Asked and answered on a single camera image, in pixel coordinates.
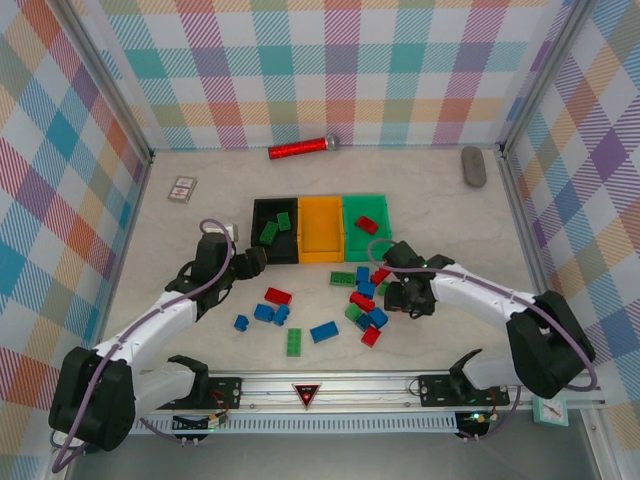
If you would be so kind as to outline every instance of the red marker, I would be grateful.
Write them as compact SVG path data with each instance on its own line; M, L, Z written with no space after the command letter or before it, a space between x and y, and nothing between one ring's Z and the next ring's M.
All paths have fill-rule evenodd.
M327 135L322 138L305 140L304 142L289 143L288 145L278 145L269 147L269 158L291 157L292 155L302 155L303 153L320 152L322 150L337 150L338 139L334 135Z

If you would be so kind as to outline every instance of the green clock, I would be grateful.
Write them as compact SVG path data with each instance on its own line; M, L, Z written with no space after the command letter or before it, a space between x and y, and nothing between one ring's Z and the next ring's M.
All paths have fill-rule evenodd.
M532 395L531 403L533 406L534 422L552 427L569 426L567 401L564 398L556 396L547 400L546 398Z

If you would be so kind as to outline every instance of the blue toy brick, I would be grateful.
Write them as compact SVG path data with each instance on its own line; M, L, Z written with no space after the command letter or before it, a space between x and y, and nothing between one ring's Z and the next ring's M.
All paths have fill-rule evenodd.
M387 314L378 307L369 312L369 318L371 318L371 323L373 323L378 330L384 327L389 321Z
M337 336L339 333L336 322L325 323L324 325L311 329L313 343L320 343L323 340Z
M356 271L356 285L369 281L369 267L358 267Z
M246 332L248 325L249 319L244 315L238 315L238 318L236 318L236 323L233 324L233 328L235 328L239 332Z
M358 293L361 293L367 298L373 298L373 295L376 293L376 286L368 281L360 282L358 284Z
M276 310L275 315L273 316L273 323L278 325L279 327L284 325L285 320L289 316L289 307L286 305L280 305L278 310Z
M371 325L371 318L369 318L369 315L363 313L356 320L356 325L360 330L364 332L367 330L367 328L369 328L369 325Z
M262 320L263 322L271 322L274 314L275 312L273 311L273 308L269 305L262 305L261 303L256 307L256 311L253 312L253 316L256 320Z

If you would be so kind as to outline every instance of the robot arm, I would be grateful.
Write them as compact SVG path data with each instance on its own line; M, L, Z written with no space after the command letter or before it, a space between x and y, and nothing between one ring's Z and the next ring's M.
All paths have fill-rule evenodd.
M76 347L67 354L49 413L49 425L53 429L71 431L89 380L114 346L117 350L102 370L99 385L93 390L75 437L110 451L124 440L133 424L150 411L180 398L195 401L204 398L209 368L203 363L178 355L169 358L158 370L142 371L169 340L224 300L221 292L228 292L235 280L253 278L264 270L264 249L250 248L242 255L234 255L229 268L213 285L186 298L185 294L210 283L220 272L227 248L223 234L204 233L195 260L180 270L136 323L158 310L151 321L141 323L128 336L124 333L130 326L92 350Z
M439 273L396 273L385 293L385 310L408 312L412 318L431 315L435 304L448 303L485 320L509 338L509 349L474 350L449 370L452 387L462 401L477 390L498 385L524 385L543 398L554 397L583 369L573 348L540 315L514 297L539 307L550 315L593 361L595 351L566 300L553 291L534 296L505 289L484 279L471 282L469 272L450 258L436 255L428 261L406 242L399 242L384 255L387 265L397 268L439 269ZM503 292L511 292L511 298Z

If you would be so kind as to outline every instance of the green toy brick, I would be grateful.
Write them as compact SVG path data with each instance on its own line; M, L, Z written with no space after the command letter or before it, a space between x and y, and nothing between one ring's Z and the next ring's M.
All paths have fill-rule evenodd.
M287 333L287 357L299 357L302 345L302 330L290 328Z
M278 234L280 227L275 222L267 222L260 235L260 243L263 245L271 245Z
M356 274L350 272L331 272L331 285L336 287L355 287Z
M277 215L278 218L278 226L280 227L281 232L286 232L287 230L291 230L291 220L289 220L289 214L287 212L282 212Z
M382 282L378 287L378 295L384 297L384 293L387 291L387 287L389 286L389 282Z
M347 317L352 322L355 322L360 315L362 315L362 310L355 303L351 303L344 312L345 317Z

